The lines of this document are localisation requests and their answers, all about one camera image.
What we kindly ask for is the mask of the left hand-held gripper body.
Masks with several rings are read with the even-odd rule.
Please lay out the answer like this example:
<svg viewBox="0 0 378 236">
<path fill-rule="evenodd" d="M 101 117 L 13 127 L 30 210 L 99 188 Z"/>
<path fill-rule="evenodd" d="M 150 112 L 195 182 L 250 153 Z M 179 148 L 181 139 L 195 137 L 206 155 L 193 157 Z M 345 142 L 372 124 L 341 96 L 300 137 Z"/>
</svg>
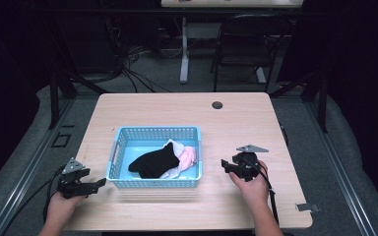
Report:
<svg viewBox="0 0 378 236">
<path fill-rule="evenodd" d="M 83 183 L 81 179 L 90 174 L 91 170 L 84 164 L 71 158 L 63 167 L 58 180 L 57 191 L 66 199 L 88 196 L 95 191 L 93 183 Z"/>
</svg>

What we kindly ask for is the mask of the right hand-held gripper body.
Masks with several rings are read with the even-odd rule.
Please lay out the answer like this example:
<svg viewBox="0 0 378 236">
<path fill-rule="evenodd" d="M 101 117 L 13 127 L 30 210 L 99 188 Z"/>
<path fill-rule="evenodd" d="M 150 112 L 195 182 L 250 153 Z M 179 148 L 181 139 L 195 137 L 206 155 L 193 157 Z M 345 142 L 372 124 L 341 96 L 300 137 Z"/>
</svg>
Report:
<svg viewBox="0 0 378 236">
<path fill-rule="evenodd" d="M 257 152 L 268 150 L 253 145 L 238 147 L 237 150 L 238 153 L 232 157 L 232 162 L 236 164 L 235 174 L 246 182 L 258 176 L 262 176 L 268 182 L 267 170 L 257 157 Z"/>
</svg>

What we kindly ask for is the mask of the pink sock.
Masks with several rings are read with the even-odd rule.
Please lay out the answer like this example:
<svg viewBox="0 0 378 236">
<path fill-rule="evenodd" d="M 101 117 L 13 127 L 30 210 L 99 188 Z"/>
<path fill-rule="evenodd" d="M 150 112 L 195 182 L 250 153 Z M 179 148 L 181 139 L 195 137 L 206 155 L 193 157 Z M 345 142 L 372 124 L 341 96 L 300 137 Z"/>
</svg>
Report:
<svg viewBox="0 0 378 236">
<path fill-rule="evenodd" d="M 184 171 L 190 167 L 192 167 L 196 161 L 196 150 L 193 147 L 185 147 L 180 156 L 179 159 L 179 168 L 181 171 Z"/>
</svg>

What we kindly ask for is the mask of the blue plastic basket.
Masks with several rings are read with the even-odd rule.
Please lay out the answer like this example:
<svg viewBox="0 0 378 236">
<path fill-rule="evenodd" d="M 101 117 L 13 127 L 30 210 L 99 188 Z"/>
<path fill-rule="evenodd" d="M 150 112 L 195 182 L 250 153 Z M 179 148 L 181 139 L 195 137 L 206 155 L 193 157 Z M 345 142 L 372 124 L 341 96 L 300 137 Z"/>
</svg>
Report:
<svg viewBox="0 0 378 236">
<path fill-rule="evenodd" d="M 195 149 L 195 163 L 175 178 L 142 179 L 128 166 L 143 154 L 161 149 L 169 139 Z M 116 134 L 106 179 L 117 188 L 196 188 L 203 174 L 201 131 L 196 126 L 123 126 Z"/>
</svg>

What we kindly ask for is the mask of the white sock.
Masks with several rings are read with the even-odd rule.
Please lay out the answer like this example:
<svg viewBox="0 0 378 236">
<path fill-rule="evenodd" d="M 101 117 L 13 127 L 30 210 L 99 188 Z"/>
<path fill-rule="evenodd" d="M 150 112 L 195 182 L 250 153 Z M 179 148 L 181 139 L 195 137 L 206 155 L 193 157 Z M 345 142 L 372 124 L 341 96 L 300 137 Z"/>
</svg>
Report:
<svg viewBox="0 0 378 236">
<path fill-rule="evenodd" d="M 166 172 L 164 172 L 160 176 L 160 179 L 173 179 L 173 178 L 177 177 L 180 174 L 180 172 L 183 170 L 183 161 L 182 161 L 181 155 L 183 154 L 183 152 L 185 150 L 185 145 L 180 143 L 180 142 L 177 142 L 175 140 L 169 139 L 164 146 L 166 147 L 169 144 L 172 144 L 173 153 L 177 157 L 177 159 L 179 160 L 179 164 L 178 164 L 177 167 L 173 167 L 173 168 L 167 170 Z"/>
</svg>

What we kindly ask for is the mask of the black sock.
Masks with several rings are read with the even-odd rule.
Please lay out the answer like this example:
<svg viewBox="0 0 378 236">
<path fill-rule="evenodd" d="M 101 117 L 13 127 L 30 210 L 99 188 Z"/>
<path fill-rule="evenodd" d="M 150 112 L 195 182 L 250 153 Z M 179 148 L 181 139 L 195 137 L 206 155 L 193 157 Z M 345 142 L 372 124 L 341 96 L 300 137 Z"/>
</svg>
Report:
<svg viewBox="0 0 378 236">
<path fill-rule="evenodd" d="M 179 159 L 174 154 L 173 144 L 169 143 L 162 149 L 139 156 L 128 166 L 128 170 L 138 173 L 143 179 L 157 179 L 163 173 L 178 165 Z"/>
</svg>

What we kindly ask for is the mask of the person's left hand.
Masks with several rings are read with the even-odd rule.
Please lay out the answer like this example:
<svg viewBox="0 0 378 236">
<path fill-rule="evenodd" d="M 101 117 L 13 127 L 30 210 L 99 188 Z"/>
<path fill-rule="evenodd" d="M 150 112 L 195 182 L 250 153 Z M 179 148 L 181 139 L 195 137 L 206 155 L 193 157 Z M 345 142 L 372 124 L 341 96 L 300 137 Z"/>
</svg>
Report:
<svg viewBox="0 0 378 236">
<path fill-rule="evenodd" d="M 76 206 L 84 198 L 84 196 L 77 196 L 66 199 L 61 193 L 54 193 L 47 209 L 45 226 L 50 229 L 63 229 L 73 215 Z"/>
</svg>

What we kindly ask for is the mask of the person's right hand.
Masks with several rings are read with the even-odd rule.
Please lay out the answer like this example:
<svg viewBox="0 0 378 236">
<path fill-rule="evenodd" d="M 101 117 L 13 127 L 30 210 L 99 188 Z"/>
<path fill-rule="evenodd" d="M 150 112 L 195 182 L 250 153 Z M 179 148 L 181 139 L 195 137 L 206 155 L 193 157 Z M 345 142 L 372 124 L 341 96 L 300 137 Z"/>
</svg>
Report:
<svg viewBox="0 0 378 236">
<path fill-rule="evenodd" d="M 269 187 L 263 176 L 245 182 L 230 172 L 229 178 L 239 188 L 243 200 L 253 214 L 261 216 L 271 211 L 268 205 Z"/>
</svg>

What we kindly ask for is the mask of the black folding chair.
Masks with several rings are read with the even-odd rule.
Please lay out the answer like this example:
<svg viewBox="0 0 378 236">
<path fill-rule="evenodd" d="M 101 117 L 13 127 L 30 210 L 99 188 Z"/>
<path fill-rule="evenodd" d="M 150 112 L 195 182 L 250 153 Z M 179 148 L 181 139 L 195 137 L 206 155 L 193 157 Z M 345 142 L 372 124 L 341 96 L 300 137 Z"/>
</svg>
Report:
<svg viewBox="0 0 378 236">
<path fill-rule="evenodd" d="M 211 67 L 214 91 L 218 90 L 219 67 L 268 68 L 273 74 L 280 41 L 289 33 L 289 19 L 280 15 L 239 14 L 221 25 Z"/>
</svg>

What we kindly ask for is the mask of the white-legged wooden table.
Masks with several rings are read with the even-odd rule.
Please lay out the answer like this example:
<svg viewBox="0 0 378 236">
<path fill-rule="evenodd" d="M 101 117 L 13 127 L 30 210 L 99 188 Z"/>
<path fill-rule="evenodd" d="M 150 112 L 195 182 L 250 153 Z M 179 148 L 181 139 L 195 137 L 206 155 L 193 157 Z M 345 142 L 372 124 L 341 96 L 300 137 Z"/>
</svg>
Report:
<svg viewBox="0 0 378 236">
<path fill-rule="evenodd" d="M 166 10 L 298 10 L 304 0 L 160 0 Z M 192 17 L 181 17 L 182 61 L 180 83 L 189 77 L 188 40 L 212 39 L 218 35 L 218 23 L 195 23 Z"/>
</svg>

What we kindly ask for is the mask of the aluminium floor rail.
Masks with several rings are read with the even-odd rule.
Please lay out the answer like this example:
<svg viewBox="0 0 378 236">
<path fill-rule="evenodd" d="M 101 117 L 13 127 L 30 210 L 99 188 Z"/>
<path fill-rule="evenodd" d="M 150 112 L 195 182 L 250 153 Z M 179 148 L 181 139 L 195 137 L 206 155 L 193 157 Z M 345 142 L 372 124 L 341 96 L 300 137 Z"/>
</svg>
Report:
<svg viewBox="0 0 378 236">
<path fill-rule="evenodd" d="M 77 153 L 81 123 L 74 119 L 79 102 L 61 102 L 61 118 L 48 127 L 47 107 L 0 172 L 0 236 L 35 236 L 43 224 L 48 181 Z"/>
<path fill-rule="evenodd" d="M 346 204 L 352 214 L 356 226 L 361 236 L 378 236 L 373 224 L 371 223 L 366 210 L 361 203 L 360 197 L 352 186 L 348 174 L 343 166 L 340 156 L 332 143 L 331 137 L 327 132 L 324 132 L 317 119 L 317 108 L 313 103 L 304 103 L 304 107 L 311 119 L 311 122 L 316 130 L 318 137 L 321 139 L 325 150 L 330 159 L 331 167 L 346 200 Z"/>
</svg>

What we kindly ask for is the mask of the grey metal bracket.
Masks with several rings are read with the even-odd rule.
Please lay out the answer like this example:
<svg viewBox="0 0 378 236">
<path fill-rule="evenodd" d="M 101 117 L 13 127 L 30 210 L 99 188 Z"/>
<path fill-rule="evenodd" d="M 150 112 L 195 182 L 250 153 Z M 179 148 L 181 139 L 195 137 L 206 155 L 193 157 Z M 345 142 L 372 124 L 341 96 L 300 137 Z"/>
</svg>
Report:
<svg viewBox="0 0 378 236">
<path fill-rule="evenodd" d="M 306 212 L 318 212 L 321 210 L 317 204 L 309 204 L 309 203 L 296 204 L 295 207 L 298 211 L 306 211 Z"/>
</svg>

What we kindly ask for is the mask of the black metal frame stand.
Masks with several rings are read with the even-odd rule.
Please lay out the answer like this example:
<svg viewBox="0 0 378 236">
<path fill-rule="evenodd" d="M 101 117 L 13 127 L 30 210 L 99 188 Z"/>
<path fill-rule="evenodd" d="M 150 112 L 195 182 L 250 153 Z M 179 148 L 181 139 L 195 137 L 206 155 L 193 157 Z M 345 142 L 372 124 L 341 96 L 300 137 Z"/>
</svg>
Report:
<svg viewBox="0 0 378 236">
<path fill-rule="evenodd" d="M 270 93 L 271 98 L 279 97 L 282 94 L 296 88 L 297 86 L 306 83 L 305 89 L 301 94 L 301 99 L 304 102 L 312 101 L 316 95 L 318 97 L 317 109 L 317 123 L 324 133 L 327 133 L 326 127 L 326 111 L 328 100 L 328 78 L 326 76 L 326 69 L 318 69 L 305 77 L 288 83 L 286 86 L 279 88 Z"/>
<path fill-rule="evenodd" d="M 52 55 L 50 57 L 53 73 L 49 84 L 51 104 L 51 121 L 49 128 L 53 129 L 60 119 L 59 91 L 62 91 L 64 96 L 68 99 L 75 99 L 78 92 L 73 82 L 77 82 L 97 94 L 107 93 L 107 90 L 86 80 L 78 73 L 63 38 L 56 36 L 54 33 L 50 33 L 49 36 L 51 38 L 51 45 L 53 46 Z"/>
</svg>

